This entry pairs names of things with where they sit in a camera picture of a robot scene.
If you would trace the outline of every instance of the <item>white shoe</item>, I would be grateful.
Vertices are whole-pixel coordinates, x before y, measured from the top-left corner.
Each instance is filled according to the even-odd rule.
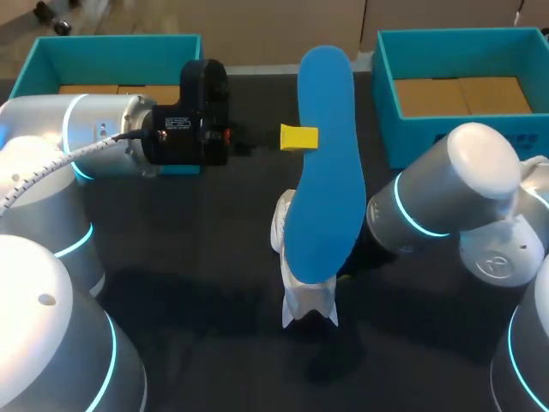
[[[273,221],[271,221],[271,247],[277,253],[281,253],[282,239],[284,238],[284,223],[286,222],[286,214],[292,202],[295,190],[288,189],[278,199],[276,208],[274,209]]]
[[[335,309],[335,276],[326,282],[306,284],[298,281],[290,271],[286,261],[284,245],[281,252],[282,282],[284,300],[282,301],[282,327],[286,328],[294,319],[301,319],[310,311],[316,310],[325,318],[338,325]]]
[[[282,283],[284,300],[282,301],[282,327],[286,328],[294,319],[301,319],[312,310],[318,311],[338,325],[335,310],[335,275],[326,282],[306,284],[298,281],[288,267],[284,252],[284,224],[286,214],[295,191],[288,189],[278,199],[271,222],[271,246],[281,255]]]

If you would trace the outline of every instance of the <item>cardboard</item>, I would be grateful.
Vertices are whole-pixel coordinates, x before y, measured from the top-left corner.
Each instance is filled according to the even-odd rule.
[[[469,114],[458,79],[396,80],[395,86],[405,117]]]
[[[161,105],[173,105],[179,101],[179,86],[120,86],[118,94],[146,94]]]
[[[87,85],[64,84],[59,88],[59,94],[116,94],[118,85]]]
[[[396,80],[405,117],[531,114],[516,77]]]
[[[549,7],[547,0],[526,3],[531,1]],[[521,0],[368,0],[360,50],[375,49],[379,30],[512,27],[520,4]]]
[[[468,77],[459,79],[470,114],[530,114],[516,77]]]

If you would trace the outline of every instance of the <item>floor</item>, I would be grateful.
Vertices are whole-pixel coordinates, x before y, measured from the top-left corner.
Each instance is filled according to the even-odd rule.
[[[183,29],[178,26],[177,19],[174,20],[170,14],[163,12],[163,3],[172,3],[172,0],[87,0],[85,6],[73,9],[69,8],[68,0],[51,1],[60,18],[72,25],[73,35],[182,33]],[[7,6],[3,3],[2,7],[9,7],[10,2],[5,4]],[[0,24],[0,80],[15,79],[36,38],[50,35],[56,34],[50,27],[40,25],[31,12]],[[355,71],[370,70],[371,53],[360,53],[352,61],[352,65]],[[230,75],[297,72],[297,64],[227,67]]]

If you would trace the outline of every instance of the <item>label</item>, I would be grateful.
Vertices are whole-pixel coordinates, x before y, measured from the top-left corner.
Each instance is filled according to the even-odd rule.
[[[166,130],[190,129],[189,118],[166,118]]]

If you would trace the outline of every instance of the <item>shoe sole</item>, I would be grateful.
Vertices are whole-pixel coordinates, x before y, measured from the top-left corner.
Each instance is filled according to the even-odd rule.
[[[305,151],[284,245],[295,277],[302,283],[322,283],[345,263],[366,211],[353,71],[342,50],[321,46],[305,55],[299,66],[298,99],[301,125],[317,127],[319,142],[318,149]]]

